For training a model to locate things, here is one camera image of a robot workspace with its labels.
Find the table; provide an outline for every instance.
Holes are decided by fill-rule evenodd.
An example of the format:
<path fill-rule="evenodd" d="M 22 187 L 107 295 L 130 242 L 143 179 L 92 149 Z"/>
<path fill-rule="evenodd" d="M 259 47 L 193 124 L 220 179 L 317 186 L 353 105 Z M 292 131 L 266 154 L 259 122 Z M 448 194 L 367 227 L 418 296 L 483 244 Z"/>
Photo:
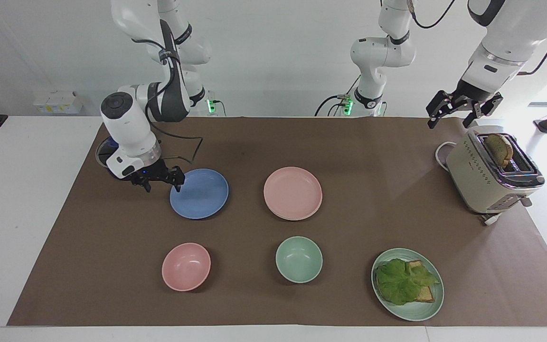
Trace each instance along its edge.
<path fill-rule="evenodd" d="M 100 126 L 99 117 L 11 117 L 0 129 L 0 340 L 67 338 L 132 340 L 540 340 L 547 328 L 430 327 L 93 327 L 9 328 L 6 324 L 41 246 L 62 208 L 85 154 Z M 533 135 L 530 123 L 505 123 L 547 176 L 547 136 Z M 547 242 L 547 186 L 534 196 L 529 212 Z"/>

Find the pink plate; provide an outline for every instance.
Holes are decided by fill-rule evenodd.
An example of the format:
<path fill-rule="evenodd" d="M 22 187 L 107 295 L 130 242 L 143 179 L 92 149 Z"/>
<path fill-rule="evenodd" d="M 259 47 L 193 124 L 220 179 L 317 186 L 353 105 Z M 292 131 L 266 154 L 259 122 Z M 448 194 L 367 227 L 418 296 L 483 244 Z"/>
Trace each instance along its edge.
<path fill-rule="evenodd" d="M 265 203 L 283 219 L 298 221 L 318 211 L 322 204 L 322 188 L 318 180 L 299 167 L 274 171 L 263 188 Z"/>
<path fill-rule="evenodd" d="M 202 285 L 210 273 L 206 248 L 188 242 L 174 247 L 163 260 L 161 277 L 175 291 L 191 291 Z"/>

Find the lettuce leaf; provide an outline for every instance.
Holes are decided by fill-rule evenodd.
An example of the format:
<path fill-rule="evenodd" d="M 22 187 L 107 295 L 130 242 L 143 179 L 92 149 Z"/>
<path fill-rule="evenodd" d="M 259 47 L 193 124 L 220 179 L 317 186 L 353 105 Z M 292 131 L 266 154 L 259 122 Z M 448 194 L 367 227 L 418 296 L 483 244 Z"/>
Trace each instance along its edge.
<path fill-rule="evenodd" d="M 425 267 L 411 267 L 399 258 L 377 268 L 377 286 L 381 296 L 395 305 L 414 302 L 422 286 L 432 286 L 438 281 Z"/>

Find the brown table mat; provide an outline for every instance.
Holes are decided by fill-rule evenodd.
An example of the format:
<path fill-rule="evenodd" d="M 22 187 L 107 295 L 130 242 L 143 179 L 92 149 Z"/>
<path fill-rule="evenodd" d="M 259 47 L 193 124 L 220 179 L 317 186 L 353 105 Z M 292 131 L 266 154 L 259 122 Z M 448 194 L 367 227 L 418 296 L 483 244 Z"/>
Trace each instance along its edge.
<path fill-rule="evenodd" d="M 94 158 L 100 129 L 8 325 L 538 325 L 547 326 L 547 246 L 522 206 L 484 227 L 434 161 L 458 141 L 459 119 L 429 130 L 424 119 L 189 118 L 161 125 L 205 137 L 195 165 L 226 177 L 215 216 L 191 221 L 152 193 L 113 179 Z M 190 156 L 195 141 L 162 137 L 165 155 Z M 272 214 L 270 173 L 294 165 L 321 182 L 324 201 L 305 221 Z M 321 247 L 324 267 L 295 285 L 276 270 L 290 236 Z M 197 290 L 174 292 L 161 262 L 197 242 L 212 257 Z M 429 258 L 445 285 L 439 314 L 402 321 L 378 302 L 370 270 L 380 253 L 407 247 Z"/>

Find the blue object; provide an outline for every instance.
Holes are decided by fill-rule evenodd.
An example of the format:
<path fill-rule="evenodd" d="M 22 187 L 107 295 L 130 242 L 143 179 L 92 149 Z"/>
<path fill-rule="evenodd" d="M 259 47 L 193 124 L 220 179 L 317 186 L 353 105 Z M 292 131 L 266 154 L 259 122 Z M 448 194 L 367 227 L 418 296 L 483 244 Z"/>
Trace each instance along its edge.
<path fill-rule="evenodd" d="M 176 192 L 170 190 L 172 209 L 187 219 L 205 219 L 223 208 L 229 196 L 225 177 L 211 169 L 185 173 L 185 184 Z"/>
<path fill-rule="evenodd" d="M 107 143 L 109 143 L 109 146 L 114 147 L 116 149 L 120 147 L 119 143 L 117 143 L 117 141 L 113 140 L 113 138 L 111 136 L 109 136 L 109 138 L 107 138 Z"/>

